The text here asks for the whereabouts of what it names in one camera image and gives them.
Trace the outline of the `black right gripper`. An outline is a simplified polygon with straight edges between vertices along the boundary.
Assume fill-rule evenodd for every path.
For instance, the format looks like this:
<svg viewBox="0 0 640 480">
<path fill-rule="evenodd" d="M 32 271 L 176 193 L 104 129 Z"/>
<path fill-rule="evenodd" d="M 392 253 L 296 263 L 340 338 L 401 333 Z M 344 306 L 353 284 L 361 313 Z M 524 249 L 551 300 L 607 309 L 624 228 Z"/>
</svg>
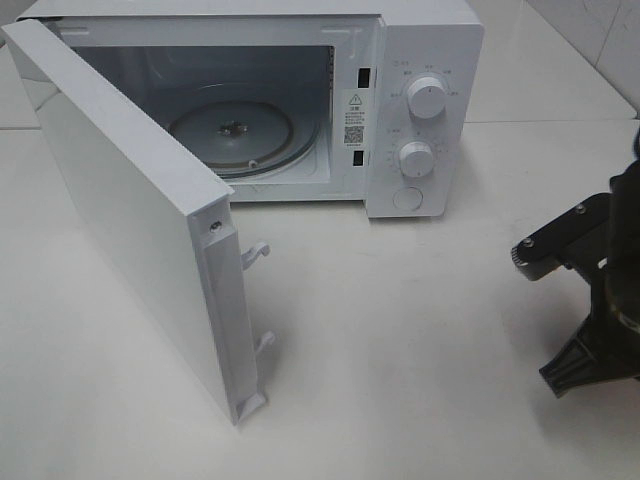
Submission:
<svg viewBox="0 0 640 480">
<path fill-rule="evenodd" d="M 639 378 L 639 166 L 511 249 L 530 281 L 563 266 L 589 281 L 589 315 L 539 373 L 554 395 Z"/>
</svg>

